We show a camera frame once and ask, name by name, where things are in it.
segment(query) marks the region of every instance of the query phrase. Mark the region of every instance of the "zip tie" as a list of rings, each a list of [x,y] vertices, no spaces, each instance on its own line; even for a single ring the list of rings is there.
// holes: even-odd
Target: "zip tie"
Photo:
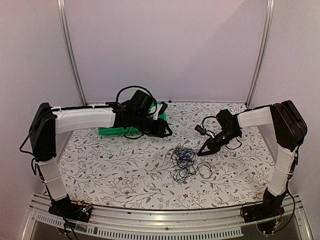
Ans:
[[[282,171],[282,170],[280,170],[278,167],[276,167],[276,166],[274,166],[274,168],[275,169],[277,169],[279,172],[281,172],[281,173],[283,173],[283,174],[286,174],[286,175],[292,175],[292,174],[294,174],[293,172],[284,172],[284,171]]]
[[[211,135],[213,139],[215,138],[215,135],[213,135],[212,132],[208,131],[208,133]]]
[[[60,179],[61,178],[61,176],[59,176],[59,177],[57,177],[57,178],[55,178],[55,179],[52,179],[52,180],[49,180],[49,181],[46,181],[46,183],[48,184],[48,183],[51,183],[51,182],[53,182],[53,181],[55,181],[55,180],[58,180],[58,179]]]
[[[39,165],[40,167],[42,167],[42,166],[45,166],[45,165],[48,165],[48,164],[52,164],[53,163],[53,161],[43,161],[42,163],[41,163],[41,165]]]

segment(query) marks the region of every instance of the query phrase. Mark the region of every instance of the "metal rail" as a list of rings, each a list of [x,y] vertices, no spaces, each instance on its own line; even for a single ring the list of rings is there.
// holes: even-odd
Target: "metal rail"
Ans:
[[[299,196],[295,195],[294,198],[296,211],[303,211]],[[292,213],[292,203],[290,197],[283,200],[285,215]],[[29,206],[32,212],[30,216],[33,218],[29,221],[31,227],[35,221],[39,221],[63,228],[63,219],[48,213],[50,204],[49,197],[34,194]],[[89,223],[76,222],[75,231],[108,239],[171,240],[171,236],[176,240],[229,239],[243,236],[241,227],[256,224],[256,222],[245,223],[240,216],[240,209],[241,206],[192,210],[144,210],[94,205]],[[27,227],[25,233],[31,232]]]
[[[266,53],[266,49],[267,49],[267,44],[268,44],[268,39],[269,39],[272,17],[273,17],[273,13],[274,13],[274,5],[275,5],[274,0],[268,0],[267,6],[266,6],[266,14],[265,14],[265,21],[264,21],[260,51],[259,51],[256,65],[255,65],[249,93],[248,93],[248,95],[246,97],[246,101],[245,101],[245,104],[247,107],[251,106],[251,103],[252,103],[252,100],[253,100],[253,97],[255,94],[255,90],[257,87],[259,75],[260,75],[260,72],[262,69],[262,64],[264,61],[264,57],[265,57],[265,53]]]
[[[58,4],[58,11],[59,11],[59,17],[60,17],[60,22],[61,22],[61,28],[62,28],[62,34],[63,34],[63,38],[64,38],[64,43],[65,43],[65,48],[66,48],[66,51],[68,54],[74,83],[75,83],[76,90],[78,92],[81,104],[83,106],[86,106],[87,100],[85,97],[84,89],[83,89],[81,81],[80,81],[79,72],[78,72],[76,59],[75,59],[75,55],[74,55],[74,51],[73,51],[73,47],[72,47],[72,43],[71,43],[69,28],[68,28],[65,0],[57,0],[57,4]]]

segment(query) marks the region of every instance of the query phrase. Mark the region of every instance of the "green container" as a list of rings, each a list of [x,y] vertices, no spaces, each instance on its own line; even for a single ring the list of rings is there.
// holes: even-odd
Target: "green container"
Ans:
[[[158,116],[159,119],[163,119],[163,120],[167,120],[167,116],[166,113],[164,112],[163,114]],[[118,135],[118,134],[125,134],[125,133],[139,133],[140,131],[134,127],[130,127],[129,131],[128,128],[124,129],[123,127],[115,127],[115,128],[105,128],[105,127],[99,127],[98,128],[99,131],[99,135],[103,135],[103,136],[108,136],[108,135]]]

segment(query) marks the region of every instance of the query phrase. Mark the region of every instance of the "patterned table surface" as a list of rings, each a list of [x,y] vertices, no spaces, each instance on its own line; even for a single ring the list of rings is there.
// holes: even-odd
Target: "patterned table surface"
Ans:
[[[73,200],[138,209],[198,209],[260,201],[271,180],[274,160],[256,127],[242,130],[240,148],[223,147],[214,155],[198,157],[196,163],[210,163],[211,178],[203,179],[198,173],[178,184],[171,177],[176,167],[165,157],[168,150],[179,143],[199,150],[208,137],[194,130],[196,124],[221,109],[235,114],[246,107],[169,103],[166,115],[173,135],[166,138],[99,136],[97,128],[74,131],[59,162],[68,194]],[[220,131],[213,118],[205,127]],[[234,139],[228,146],[238,145]],[[204,167],[201,172],[208,174]]]

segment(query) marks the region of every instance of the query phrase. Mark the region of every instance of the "tangled cable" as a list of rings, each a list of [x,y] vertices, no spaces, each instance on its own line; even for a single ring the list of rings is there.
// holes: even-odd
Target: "tangled cable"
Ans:
[[[180,143],[171,148],[165,155],[166,158],[172,160],[172,163],[175,167],[178,167],[174,170],[174,173],[170,172],[171,177],[179,184],[182,184],[190,176],[196,175],[199,169],[204,166],[207,167],[210,174],[208,177],[200,175],[204,179],[209,179],[212,176],[212,170],[208,162],[201,162],[196,167],[194,166],[197,160],[197,153],[189,147],[183,147]]]

